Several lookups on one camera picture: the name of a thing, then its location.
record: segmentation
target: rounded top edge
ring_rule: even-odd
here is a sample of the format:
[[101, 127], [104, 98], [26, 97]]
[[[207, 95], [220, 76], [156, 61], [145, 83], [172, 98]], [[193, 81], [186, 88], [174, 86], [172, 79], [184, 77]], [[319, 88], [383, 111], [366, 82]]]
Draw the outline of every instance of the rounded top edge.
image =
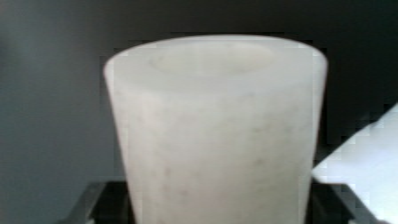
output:
[[108, 59], [103, 72], [106, 82], [127, 88], [223, 94], [309, 82], [312, 75], [325, 76], [325, 69], [325, 55], [305, 43], [271, 36], [209, 34], [133, 46]]

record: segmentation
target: dark background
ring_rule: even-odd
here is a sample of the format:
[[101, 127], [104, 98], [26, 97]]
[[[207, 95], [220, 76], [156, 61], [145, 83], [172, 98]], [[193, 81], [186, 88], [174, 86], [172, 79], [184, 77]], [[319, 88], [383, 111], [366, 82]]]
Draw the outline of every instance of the dark background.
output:
[[122, 179], [101, 66], [136, 44], [261, 34], [328, 58], [316, 160], [398, 101], [398, 2], [0, 1], [0, 223], [53, 223]]

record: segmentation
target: white candle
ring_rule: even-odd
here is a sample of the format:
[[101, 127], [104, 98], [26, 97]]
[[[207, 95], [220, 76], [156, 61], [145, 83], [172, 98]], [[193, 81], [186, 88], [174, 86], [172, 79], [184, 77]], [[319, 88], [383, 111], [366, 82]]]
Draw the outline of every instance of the white candle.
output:
[[110, 59], [138, 224], [303, 221], [326, 60], [305, 44], [207, 35]]

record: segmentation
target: white cylindrical object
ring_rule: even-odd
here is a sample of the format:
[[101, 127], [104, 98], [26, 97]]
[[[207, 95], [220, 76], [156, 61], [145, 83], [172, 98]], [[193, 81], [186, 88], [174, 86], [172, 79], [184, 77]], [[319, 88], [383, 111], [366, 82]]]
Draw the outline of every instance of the white cylindrical object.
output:
[[138, 224], [300, 224], [326, 60], [254, 35], [168, 39], [104, 66]]

